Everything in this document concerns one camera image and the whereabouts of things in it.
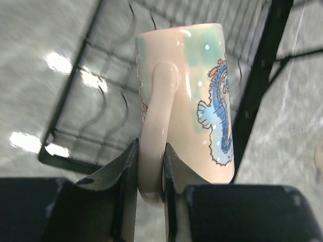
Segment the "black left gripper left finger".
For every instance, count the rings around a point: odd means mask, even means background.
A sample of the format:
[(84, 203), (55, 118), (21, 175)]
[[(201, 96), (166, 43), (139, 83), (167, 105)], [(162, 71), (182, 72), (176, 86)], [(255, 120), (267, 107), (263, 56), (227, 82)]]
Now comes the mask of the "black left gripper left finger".
[(137, 206), (139, 139), (113, 161), (76, 182), (90, 192), (85, 211), (101, 241), (133, 241)]

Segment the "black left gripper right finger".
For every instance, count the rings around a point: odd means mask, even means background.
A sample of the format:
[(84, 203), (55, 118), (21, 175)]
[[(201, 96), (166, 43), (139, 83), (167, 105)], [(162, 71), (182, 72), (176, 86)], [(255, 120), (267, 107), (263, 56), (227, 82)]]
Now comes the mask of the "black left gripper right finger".
[(204, 179), (179, 158), (170, 143), (166, 143), (163, 169), (166, 241), (192, 241), (185, 187), (204, 184)]

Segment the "beige dragon print mug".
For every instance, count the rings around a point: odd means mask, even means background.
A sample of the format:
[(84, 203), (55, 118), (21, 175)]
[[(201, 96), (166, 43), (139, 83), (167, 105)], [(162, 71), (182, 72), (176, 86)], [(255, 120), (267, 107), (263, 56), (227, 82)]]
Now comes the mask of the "beige dragon print mug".
[(164, 200), (163, 156), (179, 158), (212, 184), (234, 175), (230, 91), (219, 23), (159, 29), (135, 40), (142, 132), (138, 189), (143, 200)]

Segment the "cream mug green inside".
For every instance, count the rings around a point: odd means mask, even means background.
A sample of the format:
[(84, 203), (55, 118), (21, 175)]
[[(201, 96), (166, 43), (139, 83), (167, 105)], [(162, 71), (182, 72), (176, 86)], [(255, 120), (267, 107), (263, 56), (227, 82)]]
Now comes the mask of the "cream mug green inside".
[(314, 151), (314, 163), (320, 172), (323, 170), (323, 151), (322, 151), (322, 144), (317, 145)]

